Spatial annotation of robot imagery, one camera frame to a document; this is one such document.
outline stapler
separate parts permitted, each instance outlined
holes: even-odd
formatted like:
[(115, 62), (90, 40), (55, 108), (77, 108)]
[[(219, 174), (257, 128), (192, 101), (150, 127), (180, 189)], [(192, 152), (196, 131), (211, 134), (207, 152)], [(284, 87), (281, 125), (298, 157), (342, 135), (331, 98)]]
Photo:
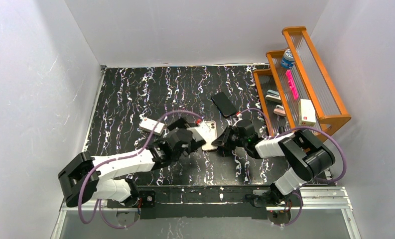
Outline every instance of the stapler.
[(281, 97), (279, 96), (279, 93), (277, 91), (273, 91), (273, 90), (268, 90), (266, 92), (266, 99), (268, 101), (273, 101), (273, 102), (277, 102), (277, 103), (282, 103), (281, 102)]
[(284, 107), (280, 105), (276, 105), (275, 110), (273, 110), (273, 112), (279, 116), (284, 116), (284, 117), (286, 116)]

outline shelf rack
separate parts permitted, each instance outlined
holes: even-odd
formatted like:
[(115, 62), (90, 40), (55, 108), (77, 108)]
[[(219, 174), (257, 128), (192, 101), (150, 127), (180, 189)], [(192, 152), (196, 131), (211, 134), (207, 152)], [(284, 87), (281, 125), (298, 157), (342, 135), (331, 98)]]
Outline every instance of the shelf rack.
[[(304, 26), (286, 27), (282, 34), (288, 44), (295, 66), (291, 68), (291, 73), (299, 94), (298, 99), (294, 99), (288, 86), (288, 79), (285, 76), (287, 69), (281, 67), (283, 50), (269, 51), (266, 57), (270, 64), (269, 69), (254, 70), (254, 78), (258, 95), (261, 101), (263, 112), (268, 116), (266, 126), (271, 136), (275, 136), (278, 127), (284, 126), (286, 129), (298, 126), (298, 102), (300, 99), (312, 101), (316, 110), (317, 122), (314, 126), (333, 135), (339, 128), (347, 123), (351, 116), (348, 114), (320, 56), (313, 45)], [(266, 91), (277, 90), (285, 109), (286, 117), (281, 121), (272, 115), (272, 103), (264, 99)], [(317, 134), (317, 137), (325, 141), (326, 137)]]

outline white smartphone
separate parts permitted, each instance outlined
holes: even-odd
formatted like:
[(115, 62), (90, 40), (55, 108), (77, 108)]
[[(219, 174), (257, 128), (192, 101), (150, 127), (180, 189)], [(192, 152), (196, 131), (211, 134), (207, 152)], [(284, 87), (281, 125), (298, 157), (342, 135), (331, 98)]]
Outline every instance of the white smartphone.
[(206, 125), (209, 127), (209, 132), (205, 135), (206, 144), (202, 146), (203, 151), (215, 150), (218, 147), (213, 146), (212, 142), (216, 140), (218, 134), (216, 133), (216, 122), (215, 121), (205, 121)]

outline pink stapler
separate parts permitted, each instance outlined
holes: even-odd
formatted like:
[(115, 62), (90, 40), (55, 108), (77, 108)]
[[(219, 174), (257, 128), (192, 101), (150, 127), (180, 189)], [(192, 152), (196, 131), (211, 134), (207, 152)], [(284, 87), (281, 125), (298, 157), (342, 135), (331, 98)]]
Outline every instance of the pink stapler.
[(292, 77), (291, 71), (287, 70), (285, 72), (285, 75), (288, 78), (288, 85), (290, 86), (290, 90), (292, 92), (292, 96), (294, 96), (294, 99), (297, 100), (298, 99), (298, 91), (297, 91), (297, 88), (295, 87), (295, 83), (294, 83), (294, 79)]
[(279, 116), (284, 116), (284, 117), (286, 116), (284, 107), (282, 107), (281, 105), (276, 105), (275, 110), (273, 110), (273, 113)]

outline black smartphone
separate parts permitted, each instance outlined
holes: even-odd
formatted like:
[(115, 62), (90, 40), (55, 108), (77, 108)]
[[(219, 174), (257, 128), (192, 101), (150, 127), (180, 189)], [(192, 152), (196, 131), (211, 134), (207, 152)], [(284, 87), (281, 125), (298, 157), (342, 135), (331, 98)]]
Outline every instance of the black smartphone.
[(224, 117), (229, 117), (237, 113), (236, 107), (231, 103), (224, 92), (213, 95), (212, 101)]

